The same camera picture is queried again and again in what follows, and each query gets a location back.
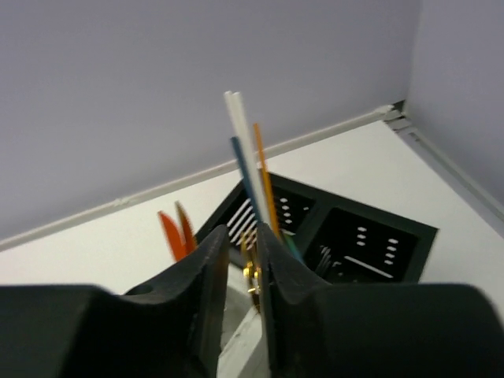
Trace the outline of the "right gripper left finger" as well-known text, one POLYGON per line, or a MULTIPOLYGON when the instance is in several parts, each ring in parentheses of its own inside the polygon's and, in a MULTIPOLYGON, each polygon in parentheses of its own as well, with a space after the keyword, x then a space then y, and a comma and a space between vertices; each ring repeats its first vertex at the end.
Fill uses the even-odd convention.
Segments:
POLYGON ((89 285, 1 289, 4 377, 214 377, 229 238, 211 231, 188 256, 122 295, 89 285))

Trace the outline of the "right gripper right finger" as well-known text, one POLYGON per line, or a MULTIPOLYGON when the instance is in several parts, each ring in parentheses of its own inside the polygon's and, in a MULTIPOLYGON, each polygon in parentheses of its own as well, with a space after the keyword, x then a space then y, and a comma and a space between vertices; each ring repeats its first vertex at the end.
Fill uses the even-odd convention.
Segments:
POLYGON ((258 226, 273 377, 500 377, 503 326, 464 284, 331 284, 258 226))

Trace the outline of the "gold chopstick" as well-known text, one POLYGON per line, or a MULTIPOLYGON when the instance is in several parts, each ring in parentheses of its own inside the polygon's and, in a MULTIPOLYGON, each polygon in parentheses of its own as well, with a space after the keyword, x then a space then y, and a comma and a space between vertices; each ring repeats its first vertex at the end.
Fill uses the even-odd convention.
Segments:
POLYGON ((268 211, 269 211, 269 219, 271 221, 271 228, 272 228, 272 231, 275 234, 275 236, 278 239, 280 239, 281 232, 280 232, 278 218, 276 215, 276 207, 275 207, 275 202, 274 202, 274 197, 273 197, 273 192, 272 192, 270 175, 269 175, 269 171, 268 171, 266 159, 265 159, 265 152, 264 152, 264 147, 263 147, 263 142, 262 142, 262 137, 261 137, 261 130, 260 130, 258 123, 254 123, 253 128, 254 128, 254 135, 255 135, 255 139, 256 139, 256 144, 258 147, 258 156, 259 156, 259 160, 261 163, 262 181, 263 181, 263 187, 264 187, 265 197, 266 197, 268 211))

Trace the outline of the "gold metal fork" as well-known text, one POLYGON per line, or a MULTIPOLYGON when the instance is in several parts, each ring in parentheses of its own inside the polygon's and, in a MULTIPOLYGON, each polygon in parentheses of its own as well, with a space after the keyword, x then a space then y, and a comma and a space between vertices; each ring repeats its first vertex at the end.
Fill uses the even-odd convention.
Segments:
POLYGON ((258 264, 257 248, 253 243, 254 237, 252 232, 244 231, 240 236, 240 253, 245 263, 243 266, 243 276, 248 286, 247 292, 251 298, 253 307, 257 313, 261 312, 260 292, 261 287, 259 283, 260 267, 258 264))

